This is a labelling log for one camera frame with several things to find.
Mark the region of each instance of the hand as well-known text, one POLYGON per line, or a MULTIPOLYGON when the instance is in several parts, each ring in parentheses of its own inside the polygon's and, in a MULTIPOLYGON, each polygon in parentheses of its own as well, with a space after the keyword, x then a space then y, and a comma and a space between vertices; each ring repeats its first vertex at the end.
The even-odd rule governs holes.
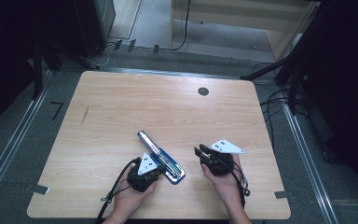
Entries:
MULTIPOLYGON (((238 165, 234 164, 233 172, 241 182, 242 175, 241 172, 237 170, 242 170, 240 157, 238 154, 234 154, 232 155, 232 160, 238 165)), ((252 223, 242 208, 240 191, 238 190, 237 180, 234 176, 231 173, 222 176, 214 176, 205 164, 202 164, 201 168, 205 177, 207 177, 214 185, 217 195, 225 205, 230 217, 230 223, 252 223)))
MULTIPOLYGON (((123 174, 120 179, 121 186, 117 192, 122 189, 125 189, 129 186, 126 178, 130 172, 130 166, 123 174)), ((125 189, 118 193, 115 196, 115 207, 113 209, 112 215, 106 219, 103 224, 118 224, 125 223, 126 220, 132 216, 136 210, 141 206, 142 202, 147 196, 154 192, 154 189, 157 185, 157 181, 153 182, 150 187, 145 192, 139 192, 131 187, 125 189)))

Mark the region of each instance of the tabletop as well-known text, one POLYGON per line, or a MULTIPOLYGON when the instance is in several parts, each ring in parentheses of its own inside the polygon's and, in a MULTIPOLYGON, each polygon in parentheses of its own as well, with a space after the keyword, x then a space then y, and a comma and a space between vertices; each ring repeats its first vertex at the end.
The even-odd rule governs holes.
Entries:
POLYGON ((131 218, 228 219, 194 154, 199 144, 221 138, 245 150, 240 160, 251 191, 245 199, 248 216, 290 217, 287 199, 275 196, 284 188, 252 82, 105 72, 85 72, 79 80, 38 182, 50 190, 34 194, 28 215, 97 217, 101 198, 124 166, 151 153, 137 136, 141 130, 185 169, 186 177, 173 185, 161 175, 131 218))

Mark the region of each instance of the gray floor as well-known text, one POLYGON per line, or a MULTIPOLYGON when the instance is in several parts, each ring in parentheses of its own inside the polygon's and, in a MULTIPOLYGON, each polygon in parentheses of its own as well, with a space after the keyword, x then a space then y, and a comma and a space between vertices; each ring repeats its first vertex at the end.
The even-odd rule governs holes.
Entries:
MULTIPOLYGON (((166 7, 166 2, 168 1, 163 1, 161 6, 166 7)), ((137 46, 139 47, 149 47, 149 44, 151 48, 155 44, 163 46, 163 41, 166 40, 164 37, 166 35, 157 34, 156 30, 154 34, 152 32, 148 33, 147 31, 150 31, 150 29, 145 24, 142 24, 142 22, 147 23, 143 18, 147 18, 147 15, 155 14, 156 10, 161 10, 158 9, 156 1, 144 0, 132 34, 132 38, 137 39, 137 46)), ((209 35, 210 38, 220 36, 215 40, 208 39, 202 42, 202 40, 205 40, 205 38, 201 38, 202 34, 205 34, 204 29, 213 27, 213 31, 217 32, 222 27, 216 28, 214 25, 200 26, 199 24, 191 24, 191 28, 189 26, 188 31, 191 35, 187 40, 188 46, 186 46, 186 49, 179 51, 161 51, 158 54, 154 54, 152 49, 135 48, 132 52, 127 52, 128 48, 126 46, 122 46, 119 50, 110 48, 107 51, 110 60, 101 69, 122 72, 136 72, 129 69, 140 69, 138 72, 155 71, 156 73, 169 71, 181 73, 182 75, 194 76, 194 74, 198 74, 198 76, 211 78, 238 79, 239 76, 251 74, 256 64, 272 61, 272 54, 267 48, 268 43, 266 38, 263 37, 262 31, 244 31, 245 33, 248 32, 249 38, 243 40, 235 36, 225 36, 227 34, 225 31, 225 34, 209 35), (232 39, 227 43, 222 43, 220 41, 221 36, 232 39), (233 39, 237 39, 237 44, 231 41, 233 39)), ((177 38, 178 43, 180 43, 179 36, 182 22, 178 21, 175 27, 179 27, 177 38)), ((233 29, 233 27, 224 27, 224 29, 233 29)), ((106 57, 102 52, 99 57, 92 60, 96 63, 105 63, 106 57)), ((0 223, 93 223, 93 219, 33 219, 26 215, 26 209, 32 193, 24 191, 23 188, 28 183, 37 183, 76 88, 76 83, 84 71, 83 68, 72 61, 63 59, 62 62, 63 68, 61 72, 53 73, 43 103, 28 131, 21 139, 17 153, 0 182, 0 223), (53 119, 53 117, 58 108, 51 102, 63 103, 63 108, 56 119, 53 119)), ((270 73, 255 80, 260 102, 266 102, 270 95, 278 89, 272 81, 274 76, 274 73, 270 73)), ((0 155, 31 103, 32 93, 33 85, 24 90, 16 102, 1 116, 0 155)), ((269 126, 268 122, 266 122, 266 125, 269 132, 273 132, 275 155, 284 187, 288 192, 293 193, 294 198, 289 201, 292 210, 292 215, 289 219, 268 220, 267 223, 324 223, 323 214, 299 153, 296 140, 285 113, 283 110, 279 110, 280 107, 280 105, 275 105, 270 109, 271 114, 275 111, 278 112, 271 117, 272 126, 269 126)), ((320 178, 331 199, 337 220, 340 223, 358 223, 357 174, 345 164, 331 164, 324 161, 321 144, 317 140, 310 122, 301 115, 296 115, 296 118, 306 138, 320 178)), ((254 222, 261 223, 262 220, 254 220, 254 222)), ((191 223, 191 221, 132 220, 130 223, 191 223)), ((205 222, 197 221, 197 223, 227 222, 209 220, 205 222)))

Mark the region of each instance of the black controller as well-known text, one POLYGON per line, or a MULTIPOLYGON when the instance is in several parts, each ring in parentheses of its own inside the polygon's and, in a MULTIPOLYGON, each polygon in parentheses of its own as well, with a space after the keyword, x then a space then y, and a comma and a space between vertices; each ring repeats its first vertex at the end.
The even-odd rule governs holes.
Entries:
POLYGON ((226 175, 234 169, 234 161, 230 153, 220 153, 202 144, 200 144, 200 149, 194 147, 194 151, 200 157, 200 163, 208 166, 213 175, 226 175))
POLYGON ((158 180, 158 176, 164 173, 166 165, 161 164, 156 170, 147 172, 144 175, 138 175, 140 164, 141 160, 135 162, 135 166, 131 168, 127 176, 127 182, 133 189, 145 192, 153 182, 158 180))

